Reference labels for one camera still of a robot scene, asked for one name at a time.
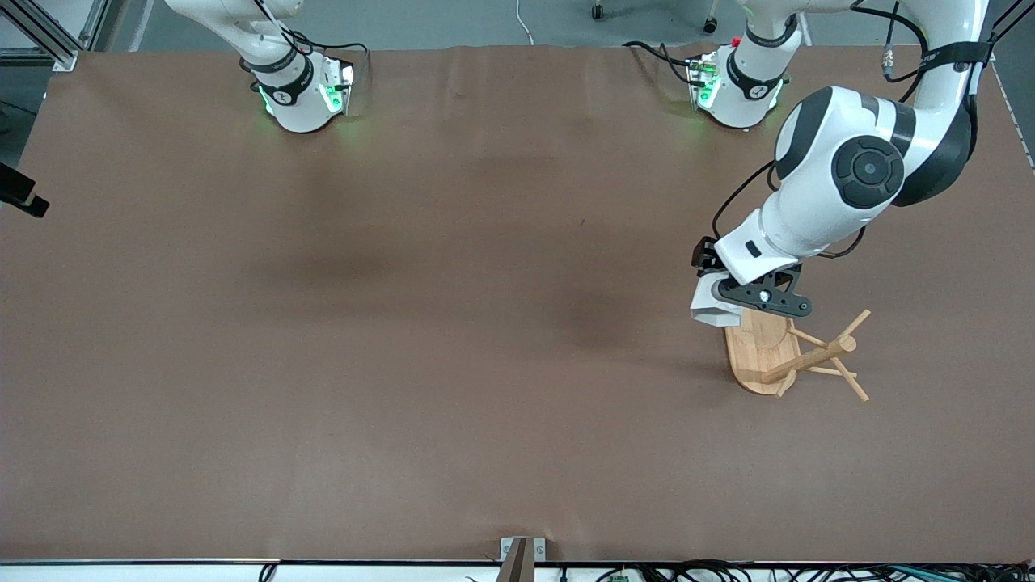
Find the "round joint cover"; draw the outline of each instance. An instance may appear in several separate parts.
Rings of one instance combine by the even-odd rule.
[[[906,179],[903,156],[876,136],[852,138],[834,152],[832,174],[841,200],[853,208],[873,208],[898,194]]]

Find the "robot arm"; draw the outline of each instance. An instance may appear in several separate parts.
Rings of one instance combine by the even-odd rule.
[[[789,19],[783,21],[781,46],[772,40],[774,46],[763,47],[755,33],[736,49],[723,48],[724,59],[721,49],[718,53],[711,109],[706,111],[720,122],[743,126],[761,120],[772,100],[771,91],[778,89],[786,63],[779,64],[782,61],[773,55],[786,54],[788,46],[797,48],[795,20],[772,6],[832,11],[847,9],[853,2],[738,2],[748,10],[748,30],[762,28],[751,26],[763,14],[752,11],[753,4],[768,7],[766,22]],[[821,89],[798,104],[776,141],[774,170],[780,187],[740,226],[718,240],[704,239],[694,253],[701,277],[691,304],[694,319],[738,325],[745,307],[788,317],[808,315],[810,301],[794,294],[801,261],[851,236],[888,206],[929,199],[959,176],[973,146],[976,113],[969,97],[987,59],[983,43],[977,42],[987,0],[903,0],[903,4],[936,47],[921,61],[924,76],[916,105],[840,87]],[[752,80],[760,83],[753,87],[765,88],[755,91],[759,98],[752,97],[748,85],[737,82],[737,75],[743,79],[748,59],[756,55],[767,55],[770,64],[777,63],[760,75],[761,80]],[[766,82],[768,76],[776,83]]]
[[[166,0],[174,11],[229,42],[259,81],[266,111],[289,132],[323,127],[344,113],[352,65],[286,38],[278,20],[294,17],[304,0]]]

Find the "gray floor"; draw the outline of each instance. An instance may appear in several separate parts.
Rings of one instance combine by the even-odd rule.
[[[744,16],[732,1],[719,4],[718,30],[701,30],[709,0],[603,0],[605,18],[589,17],[592,0],[524,0],[522,17],[539,45],[617,46],[630,39],[682,45],[709,39],[727,42],[741,34]],[[891,0],[870,0],[877,8]],[[1010,0],[990,0],[998,16]],[[362,41],[374,51],[441,49],[460,45],[524,45],[528,38],[514,16],[514,0],[309,0],[291,26],[325,43]],[[122,0],[106,27],[113,51],[227,51],[229,47],[198,24],[173,12],[162,0]],[[886,21],[852,13],[809,14],[815,45],[883,45]],[[911,42],[899,27],[895,39]],[[997,66],[1017,120],[1035,135],[1035,17],[1019,25],[997,48]],[[0,99],[38,107],[50,71],[0,67]],[[32,117],[6,109],[13,124],[0,136],[0,162],[14,165]]]

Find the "table surface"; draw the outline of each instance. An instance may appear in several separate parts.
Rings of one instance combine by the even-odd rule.
[[[845,358],[751,396],[690,320],[717,205],[828,84],[757,128],[625,49],[377,53],[289,135],[231,54],[85,54],[0,228],[0,556],[1002,562],[1035,555],[1032,172],[995,79],[937,199],[814,260]],[[729,211],[758,205],[760,181]]]

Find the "wooden mug tree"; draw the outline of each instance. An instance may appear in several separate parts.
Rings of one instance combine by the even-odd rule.
[[[726,345],[733,375],[744,388],[776,398],[783,396],[799,372],[840,376],[863,402],[867,402],[869,397],[856,380],[856,374],[849,372],[840,360],[840,356],[855,351],[857,344],[852,332],[867,317],[869,310],[859,314],[831,342],[824,342],[796,329],[790,319],[744,310],[740,326],[726,328]],[[812,344],[816,349],[801,353],[798,340]],[[821,366],[827,361],[833,368]]]

